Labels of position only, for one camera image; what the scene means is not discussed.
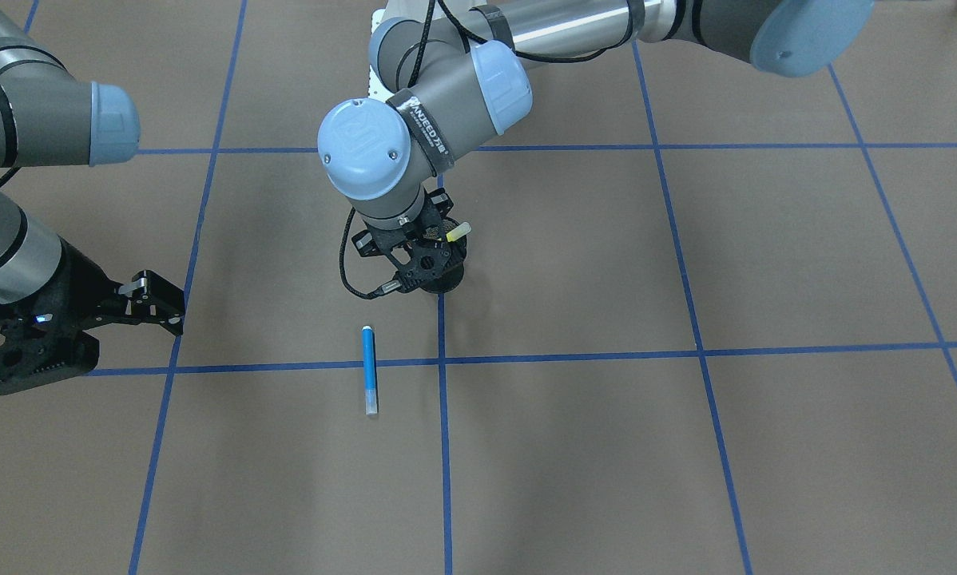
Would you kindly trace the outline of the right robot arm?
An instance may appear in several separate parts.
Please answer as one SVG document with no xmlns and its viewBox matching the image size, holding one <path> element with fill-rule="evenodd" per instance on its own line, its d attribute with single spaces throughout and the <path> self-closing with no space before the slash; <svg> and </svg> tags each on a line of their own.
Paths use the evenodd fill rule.
<svg viewBox="0 0 957 575">
<path fill-rule="evenodd" d="M 0 396 L 91 372 L 92 328 L 151 323 L 182 335 L 181 287 L 149 270 L 111 280 L 2 191 L 22 168 L 130 161 L 140 138 L 124 89 L 74 79 L 0 10 Z"/>
</svg>

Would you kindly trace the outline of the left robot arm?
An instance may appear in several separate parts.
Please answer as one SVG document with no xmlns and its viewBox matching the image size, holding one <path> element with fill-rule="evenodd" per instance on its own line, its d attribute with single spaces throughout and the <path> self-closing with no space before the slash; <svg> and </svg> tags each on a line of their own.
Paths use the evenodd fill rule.
<svg viewBox="0 0 957 575">
<path fill-rule="evenodd" d="M 873 10 L 872 1 L 511 1 L 454 12 L 431 1 L 420 21 L 387 16 L 368 57 L 388 98 L 340 102 L 317 136 L 329 181 L 365 226 L 343 230 L 337 265 L 353 245 L 394 267 L 386 283 L 351 294 L 442 294 L 463 280 L 469 226 L 450 218 L 446 190 L 425 182 L 525 119 L 531 69 L 677 40 L 806 77 L 837 59 Z"/>
</svg>

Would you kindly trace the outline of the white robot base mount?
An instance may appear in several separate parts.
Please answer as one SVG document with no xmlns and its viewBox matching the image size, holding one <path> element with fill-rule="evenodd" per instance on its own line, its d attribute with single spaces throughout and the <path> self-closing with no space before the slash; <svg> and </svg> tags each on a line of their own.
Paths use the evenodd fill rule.
<svg viewBox="0 0 957 575">
<path fill-rule="evenodd" d="M 391 97 L 392 93 L 383 81 L 379 77 L 379 73 L 376 72 L 376 66 L 379 65 L 379 49 L 381 48 L 381 43 L 383 43 L 384 30 L 386 25 L 384 23 L 387 21 L 386 18 L 387 10 L 374 10 L 371 15 L 371 30 L 368 43 L 368 58 L 369 58 L 369 80 L 368 80 L 368 89 L 367 95 L 369 98 L 374 99 L 374 101 L 387 101 Z"/>
</svg>

